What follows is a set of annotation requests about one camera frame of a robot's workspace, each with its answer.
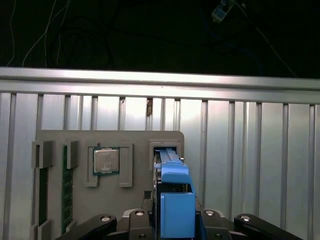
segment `silver screw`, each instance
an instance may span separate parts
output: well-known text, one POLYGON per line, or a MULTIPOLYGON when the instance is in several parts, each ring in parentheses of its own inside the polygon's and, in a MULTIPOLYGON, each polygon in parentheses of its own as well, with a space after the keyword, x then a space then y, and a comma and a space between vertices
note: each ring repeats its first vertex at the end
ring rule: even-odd
POLYGON ((251 218, 249 216, 246 216, 246 215, 241 216, 240 219, 242 219, 245 222, 249 222, 251 220, 251 218))
POLYGON ((108 216, 104 216, 101 218, 102 222, 108 222, 109 220, 110 220, 110 217, 108 217, 108 216))
POLYGON ((205 214, 207 214, 209 216, 212 216, 215 213, 213 211, 211 211, 211 210, 207 210, 207 211, 205 211, 205 214))
POLYGON ((143 214, 145 214, 143 211, 136 211, 135 215, 137 216, 142 216, 143 214))

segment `blue cable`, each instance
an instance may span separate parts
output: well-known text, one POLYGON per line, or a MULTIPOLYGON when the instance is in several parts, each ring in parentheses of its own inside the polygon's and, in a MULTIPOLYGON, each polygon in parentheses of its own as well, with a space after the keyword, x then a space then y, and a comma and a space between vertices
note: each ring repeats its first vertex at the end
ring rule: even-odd
POLYGON ((204 15, 204 12, 202 11, 201 7, 199 8, 200 10, 200 15, 201 15, 201 19, 202 19, 202 22, 203 22, 203 25, 204 25, 204 28, 205 30, 210 34, 210 36, 214 39, 217 39, 219 41, 223 41, 223 43, 225 45, 227 45, 229 48, 232 48, 232 49, 237 49, 239 52, 242 52, 244 54, 246 54, 247 56, 253 58, 256 62, 256 64, 258 65, 258 68, 259 68, 259 73, 261 76, 264 75, 264 66, 260 63, 258 57, 251 51, 249 51, 248 49, 246 48, 242 48, 242 47, 238 47, 238 46, 235 46, 233 45, 232 43, 224 40, 221 36, 213 33, 211 30, 210 30, 210 27, 205 19, 205 15, 204 15))

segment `blue plastic part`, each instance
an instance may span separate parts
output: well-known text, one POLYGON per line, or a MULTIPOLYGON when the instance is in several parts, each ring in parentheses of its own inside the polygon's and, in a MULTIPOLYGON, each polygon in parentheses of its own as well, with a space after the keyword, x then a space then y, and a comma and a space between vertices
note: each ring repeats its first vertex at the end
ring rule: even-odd
POLYGON ((189 184, 191 192, 162 192, 160 195, 161 238, 194 238, 196 193, 188 166, 170 148, 159 150, 161 181, 171 184, 189 184))
POLYGON ((195 237, 195 194, 191 192, 161 193, 161 238, 195 237))

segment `aluminum rail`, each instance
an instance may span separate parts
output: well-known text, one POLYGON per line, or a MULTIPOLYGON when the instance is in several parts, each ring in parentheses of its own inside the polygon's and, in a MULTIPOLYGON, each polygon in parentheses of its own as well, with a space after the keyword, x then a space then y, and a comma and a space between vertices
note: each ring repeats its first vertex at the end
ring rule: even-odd
POLYGON ((162 84, 198 87, 319 91, 317 79, 0 67, 0 80, 162 84))

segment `white corrugated panel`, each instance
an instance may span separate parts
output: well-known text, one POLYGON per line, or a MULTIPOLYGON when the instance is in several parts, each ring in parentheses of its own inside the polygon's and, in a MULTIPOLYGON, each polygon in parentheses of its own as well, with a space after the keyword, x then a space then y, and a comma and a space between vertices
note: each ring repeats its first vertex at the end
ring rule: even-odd
MULTIPOLYGON (((293 90, 148 85, 143 95, 137 89, 117 94, 114 85, 108 95, 99 89, 93 94, 92 88, 85 93, 82 83, 69 82, 61 88, 73 88, 63 94, 54 84, 48 83, 47 92, 42 83, 24 84, 28 94, 12 90, 0 99, 4 240, 29 236, 36 129, 181 131, 185 162, 206 208, 230 219, 254 214, 303 239, 320 240, 318 92, 299 91, 294 100, 293 90)), ((9 86, 0 83, 1 89, 9 86)))

